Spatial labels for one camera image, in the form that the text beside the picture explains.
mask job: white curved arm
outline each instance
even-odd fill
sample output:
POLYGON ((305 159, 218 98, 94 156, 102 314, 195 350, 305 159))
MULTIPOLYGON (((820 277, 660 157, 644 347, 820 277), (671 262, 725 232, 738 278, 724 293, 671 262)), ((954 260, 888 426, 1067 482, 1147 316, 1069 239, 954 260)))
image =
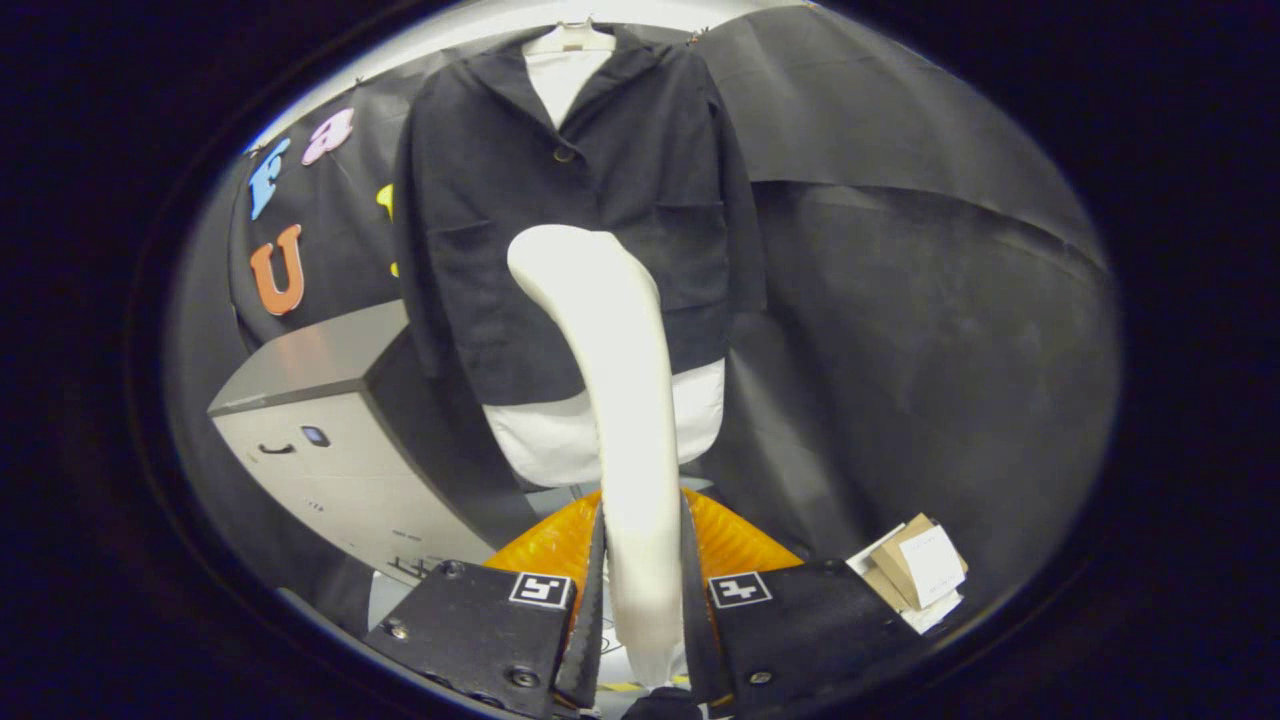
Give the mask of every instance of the white curved arm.
POLYGON ((591 398, 618 642, 636 679, 666 684, 684 639, 671 361, 658 286, 607 232, 536 225, 507 251, 520 287, 559 325, 591 398))

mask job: white fabric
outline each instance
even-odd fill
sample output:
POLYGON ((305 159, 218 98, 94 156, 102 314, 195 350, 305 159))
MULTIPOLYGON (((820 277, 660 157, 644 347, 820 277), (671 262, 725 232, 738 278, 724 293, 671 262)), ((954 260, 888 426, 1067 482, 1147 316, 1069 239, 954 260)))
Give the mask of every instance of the white fabric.
MULTIPOLYGON (((576 50, 525 55, 529 79, 559 128, 573 99, 611 53, 576 50)), ((724 361, 672 377, 680 462, 707 452, 724 415, 724 361)), ((586 391, 554 402, 484 406, 498 447, 526 480, 562 487, 600 479, 599 441, 586 391)))
MULTIPOLYGON (((684 464, 707 452, 719 434, 724 361, 677 373, 671 393, 676 454, 684 464)), ((556 402, 485 405, 484 413, 507 461, 526 480, 559 487, 600 479, 600 447, 585 391, 556 402)))
POLYGON ((676 410, 658 283, 617 236, 573 225, 521 231, 507 266, 573 348, 600 443, 614 628, 636 682, 662 685, 684 632, 676 410))
POLYGON ((525 55, 529 81, 534 83, 534 91, 541 97, 557 129, 582 86, 612 54, 602 50, 572 50, 525 55))

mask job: screw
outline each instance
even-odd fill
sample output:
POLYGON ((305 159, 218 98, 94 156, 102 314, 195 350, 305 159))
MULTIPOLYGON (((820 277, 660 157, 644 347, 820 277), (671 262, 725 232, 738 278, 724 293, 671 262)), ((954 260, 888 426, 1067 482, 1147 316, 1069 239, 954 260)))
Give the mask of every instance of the screw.
POLYGON ((507 679, 511 680, 513 685, 518 685, 521 688, 538 687, 538 675, 527 667, 512 667, 511 670, 507 670, 507 679))
POLYGON ((383 625, 387 628, 387 632, 390 633, 393 638, 398 641, 408 639, 408 628, 406 628, 404 624, 401 623, 399 618, 388 618, 383 623, 383 625))

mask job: jacket pocket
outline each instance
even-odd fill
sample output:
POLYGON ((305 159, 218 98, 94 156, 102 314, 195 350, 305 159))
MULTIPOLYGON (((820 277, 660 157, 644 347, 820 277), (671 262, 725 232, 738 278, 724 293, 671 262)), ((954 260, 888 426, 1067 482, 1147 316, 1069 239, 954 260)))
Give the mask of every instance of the jacket pocket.
POLYGON ((728 295, 728 228, 723 202, 654 206, 662 242, 645 265, 663 310, 698 307, 728 295))
POLYGON ((431 229, 428 247, 440 302, 460 348, 500 345, 506 336, 507 243, 492 222, 431 229))

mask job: white paper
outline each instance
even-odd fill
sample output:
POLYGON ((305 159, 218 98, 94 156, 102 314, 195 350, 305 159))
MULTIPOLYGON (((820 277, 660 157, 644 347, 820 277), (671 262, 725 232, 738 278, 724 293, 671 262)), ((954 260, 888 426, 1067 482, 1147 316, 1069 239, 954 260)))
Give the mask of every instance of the white paper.
POLYGON ((855 555, 855 556, 850 557, 849 560, 846 560, 845 564, 849 565, 850 568, 852 568, 854 571, 858 573, 859 577, 860 575, 865 575, 867 571, 872 569, 872 560, 870 560, 872 552, 876 552, 877 547, 879 547, 879 546, 884 544, 886 542, 888 542, 890 539, 892 539, 893 536, 896 536, 897 533, 902 532, 905 528, 906 528, 906 523, 900 523, 896 528, 893 528, 892 530, 890 530, 888 533, 886 533, 884 537, 882 537, 881 539, 873 542, 872 544, 869 544, 865 548, 863 548, 861 552, 859 552, 858 555, 855 555))
POLYGON ((920 596, 920 607, 933 605, 964 582, 960 556, 941 525, 902 541, 899 547, 920 596))
POLYGON ((924 610, 915 610, 914 607, 908 607, 902 610, 901 615, 902 619, 906 620, 908 625, 911 625, 911 628, 914 628, 916 633, 923 635, 925 630, 941 623, 942 619, 946 618, 948 612, 955 610, 956 606, 960 605, 961 600, 964 598, 960 596, 959 592, 951 591, 943 594, 933 605, 925 606, 924 610))

